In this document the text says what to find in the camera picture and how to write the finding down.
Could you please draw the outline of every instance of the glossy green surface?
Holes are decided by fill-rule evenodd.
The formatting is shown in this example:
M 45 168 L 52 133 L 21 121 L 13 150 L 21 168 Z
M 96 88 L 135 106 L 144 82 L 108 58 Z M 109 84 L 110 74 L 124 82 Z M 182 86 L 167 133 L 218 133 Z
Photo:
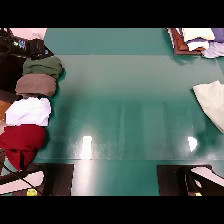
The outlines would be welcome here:
M 46 45 L 66 72 L 35 162 L 75 163 L 73 195 L 158 195 L 158 164 L 224 176 L 224 135 L 191 90 L 224 83 L 224 58 L 175 56 L 164 28 L 48 29 Z

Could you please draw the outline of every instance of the yellow object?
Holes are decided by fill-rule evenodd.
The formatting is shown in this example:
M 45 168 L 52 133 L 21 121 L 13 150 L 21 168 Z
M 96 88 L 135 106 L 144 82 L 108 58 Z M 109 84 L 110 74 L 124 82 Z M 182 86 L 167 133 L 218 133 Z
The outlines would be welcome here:
M 27 191 L 27 196 L 37 196 L 37 191 L 35 189 L 29 189 Z

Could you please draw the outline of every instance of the black cable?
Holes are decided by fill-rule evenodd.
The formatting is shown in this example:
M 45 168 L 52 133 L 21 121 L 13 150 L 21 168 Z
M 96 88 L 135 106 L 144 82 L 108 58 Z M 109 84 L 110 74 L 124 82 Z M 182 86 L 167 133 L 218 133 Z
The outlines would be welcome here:
M 17 177 L 17 178 L 23 180 L 25 183 L 29 184 L 32 188 L 34 188 L 38 193 L 40 193 L 41 195 L 43 195 L 43 192 L 40 192 L 40 191 L 39 191 L 36 187 L 34 187 L 31 183 L 29 183 L 28 181 L 24 180 L 24 178 L 19 177 L 18 175 L 16 175 L 14 172 L 12 172 L 10 169 L 8 169 L 8 167 L 6 167 L 6 166 L 4 165 L 4 163 L 2 163 L 2 162 L 0 162 L 0 163 L 1 163 L 1 164 L 3 165 L 3 167 L 4 167 L 7 171 L 9 171 L 12 175 L 14 175 L 15 177 Z

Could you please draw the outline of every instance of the dark red garment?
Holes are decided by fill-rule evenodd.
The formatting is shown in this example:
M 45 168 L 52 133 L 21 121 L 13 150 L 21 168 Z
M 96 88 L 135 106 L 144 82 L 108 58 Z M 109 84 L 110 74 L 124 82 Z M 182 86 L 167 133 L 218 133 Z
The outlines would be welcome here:
M 24 170 L 36 156 L 36 150 L 44 145 L 46 130 L 35 124 L 6 126 L 0 135 L 0 148 L 17 170 Z

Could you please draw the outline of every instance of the stack of folded clothes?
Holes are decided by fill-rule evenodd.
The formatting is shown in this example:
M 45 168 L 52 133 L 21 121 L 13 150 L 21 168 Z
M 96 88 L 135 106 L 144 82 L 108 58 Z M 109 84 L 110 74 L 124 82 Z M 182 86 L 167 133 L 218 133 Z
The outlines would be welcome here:
M 59 58 L 27 59 L 23 76 L 16 85 L 16 94 L 23 99 L 15 101 L 6 114 L 6 127 L 0 135 L 0 148 L 17 170 L 24 170 L 33 161 L 46 138 L 51 105 L 48 97 L 56 91 L 56 80 L 62 72 Z
M 175 54 L 224 55 L 224 28 L 168 28 Z

